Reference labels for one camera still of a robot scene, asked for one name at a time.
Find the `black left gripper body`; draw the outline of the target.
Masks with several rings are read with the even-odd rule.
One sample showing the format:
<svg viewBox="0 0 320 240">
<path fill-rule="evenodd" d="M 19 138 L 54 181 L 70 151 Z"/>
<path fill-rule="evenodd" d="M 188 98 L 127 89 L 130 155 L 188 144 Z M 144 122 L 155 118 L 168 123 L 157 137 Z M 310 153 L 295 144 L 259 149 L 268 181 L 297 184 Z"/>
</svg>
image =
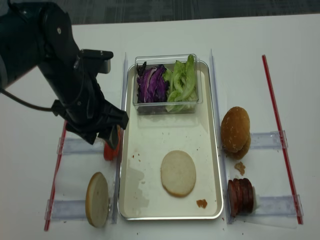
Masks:
<svg viewBox="0 0 320 240">
<path fill-rule="evenodd" d="M 111 127 L 106 124 L 105 98 L 97 80 L 91 74 L 83 74 L 80 93 L 71 103 L 56 100 L 52 105 L 55 115 L 67 121 L 66 130 L 93 144 L 100 131 Z"/>
</svg>

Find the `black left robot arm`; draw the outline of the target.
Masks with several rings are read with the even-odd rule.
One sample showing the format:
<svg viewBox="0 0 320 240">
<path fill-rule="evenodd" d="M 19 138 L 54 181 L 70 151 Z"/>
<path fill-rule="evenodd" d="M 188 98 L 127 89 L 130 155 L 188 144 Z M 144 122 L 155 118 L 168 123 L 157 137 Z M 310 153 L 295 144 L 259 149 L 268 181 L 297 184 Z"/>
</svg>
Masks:
<svg viewBox="0 0 320 240">
<path fill-rule="evenodd" d="M 73 37 L 70 16 L 53 2 L 9 3 L 0 18 L 0 91 L 38 111 L 66 121 L 66 130 L 87 143 L 103 139 L 112 149 L 128 115 L 108 102 L 97 82 L 108 74 L 113 53 L 80 49 Z M 57 96 L 51 107 L 21 100 L 7 91 L 19 78 L 38 67 Z"/>
</svg>

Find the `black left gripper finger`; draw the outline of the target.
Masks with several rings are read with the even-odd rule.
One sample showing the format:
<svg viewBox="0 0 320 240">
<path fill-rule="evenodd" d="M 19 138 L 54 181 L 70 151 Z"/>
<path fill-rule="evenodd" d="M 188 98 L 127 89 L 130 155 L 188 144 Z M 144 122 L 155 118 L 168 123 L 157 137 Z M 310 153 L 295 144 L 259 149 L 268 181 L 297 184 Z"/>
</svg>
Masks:
<svg viewBox="0 0 320 240">
<path fill-rule="evenodd" d="M 105 123 L 108 126 L 117 125 L 122 129 L 126 129 L 129 117 L 126 111 L 121 110 L 115 107 L 112 103 L 107 100 L 104 101 L 104 115 L 105 115 Z"/>
<path fill-rule="evenodd" d="M 103 139 L 111 149 L 115 150 L 119 144 L 118 126 L 108 126 L 98 133 L 98 137 Z"/>
</svg>

